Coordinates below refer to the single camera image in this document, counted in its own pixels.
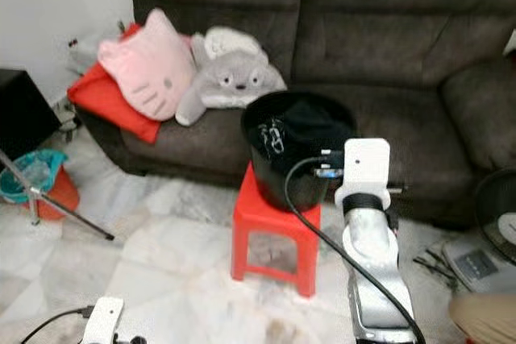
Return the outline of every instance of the white wall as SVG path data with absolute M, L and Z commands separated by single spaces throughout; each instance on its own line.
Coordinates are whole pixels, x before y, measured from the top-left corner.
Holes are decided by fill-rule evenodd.
M 25 68 L 53 104 L 77 78 L 67 43 L 119 19 L 133 19 L 132 0 L 0 0 L 0 67 Z

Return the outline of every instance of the sofa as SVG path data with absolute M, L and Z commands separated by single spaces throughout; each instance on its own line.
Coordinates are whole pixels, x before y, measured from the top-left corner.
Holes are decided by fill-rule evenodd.
M 502 51 L 516 0 L 133 0 L 178 31 L 214 25 L 254 35 L 291 90 L 329 96 L 360 135 L 391 145 L 393 207 L 438 226 L 473 223 L 489 172 L 516 165 L 516 66 Z M 238 186 L 249 161 L 242 110 L 208 110 L 192 127 L 164 122 L 155 144 L 78 108 L 124 171 Z

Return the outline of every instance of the black plastic bucket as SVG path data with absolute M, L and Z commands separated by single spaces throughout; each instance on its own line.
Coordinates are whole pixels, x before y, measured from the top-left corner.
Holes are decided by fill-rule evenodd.
M 253 144 L 254 140 L 249 133 L 252 128 L 256 128 L 271 117 L 286 112 L 288 108 L 299 101 L 308 102 L 311 106 L 323 108 L 330 115 L 331 119 L 346 125 L 353 133 L 356 132 L 355 119 L 346 107 L 328 97 L 315 93 L 271 93 L 257 99 L 247 107 L 243 112 L 240 124 L 243 135 L 251 148 L 252 166 L 258 189 L 261 196 L 270 205 L 282 210 L 289 210 L 283 195 L 286 173 L 273 168 L 272 163 L 266 156 L 260 153 L 259 147 Z M 342 147 L 340 147 L 342 150 L 345 140 L 342 139 Z M 328 179 L 321 179 L 313 176 L 311 173 L 302 172 L 294 175 L 289 183 L 290 199 L 301 211 L 311 209 L 323 201 L 328 185 Z

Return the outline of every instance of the pink pillow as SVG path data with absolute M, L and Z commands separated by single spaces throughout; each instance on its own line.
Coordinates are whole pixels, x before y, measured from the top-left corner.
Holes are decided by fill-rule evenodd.
M 159 9 L 130 38 L 102 42 L 98 61 L 130 106 L 159 121 L 173 117 L 195 74 L 189 48 Z

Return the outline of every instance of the cable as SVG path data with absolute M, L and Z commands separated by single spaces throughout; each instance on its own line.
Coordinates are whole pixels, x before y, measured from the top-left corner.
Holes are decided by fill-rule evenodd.
M 405 307 L 397 300 L 397 298 L 386 288 L 384 287 L 376 278 L 374 278 L 371 274 L 369 274 L 363 267 L 360 266 L 358 262 L 356 262 L 342 247 L 340 247 L 335 241 L 333 241 L 328 235 L 322 232 L 320 229 L 315 227 L 312 223 L 310 223 L 296 206 L 292 203 L 289 197 L 289 182 L 292 178 L 292 175 L 303 165 L 311 164 L 311 163 L 322 163 L 326 162 L 327 158 L 324 156 L 318 157 L 309 157 L 307 159 L 303 159 L 296 163 L 289 171 L 285 178 L 285 183 L 283 184 L 283 195 L 285 196 L 285 200 L 290 207 L 290 210 L 298 217 L 298 219 L 310 230 L 316 233 L 324 242 L 326 242 L 333 250 L 337 252 L 343 259 L 345 259 L 355 270 L 357 270 L 362 276 L 365 277 L 371 284 L 373 284 L 380 292 L 384 294 L 387 299 L 393 303 L 397 310 L 400 311 L 402 316 L 408 322 L 410 328 L 414 332 L 416 337 L 417 344 L 426 344 L 425 338 L 422 335 L 421 330 L 418 327 L 416 321 L 412 318 L 410 313 L 405 309 Z
M 35 334 L 37 334 L 38 332 L 40 332 L 45 326 L 47 326 L 48 324 L 50 324 L 52 321 L 55 321 L 57 320 L 58 318 L 61 318 L 63 316 L 68 316 L 69 314 L 81 314 L 84 318 L 89 318 L 89 316 L 91 316 L 91 313 L 93 312 L 94 310 L 94 306 L 93 305 L 88 305 L 86 306 L 85 308 L 79 308 L 79 309 L 72 309 L 72 310 L 67 310 L 66 312 L 63 312 L 63 313 L 59 313 L 57 314 L 56 316 L 54 317 L 50 317 L 48 320 L 46 320 L 45 322 L 43 322 L 41 325 L 39 325 L 36 329 L 34 329 L 32 332 L 30 332 L 22 341 L 21 341 L 21 344 L 26 344 L 31 338 L 32 336 L 34 336 Z

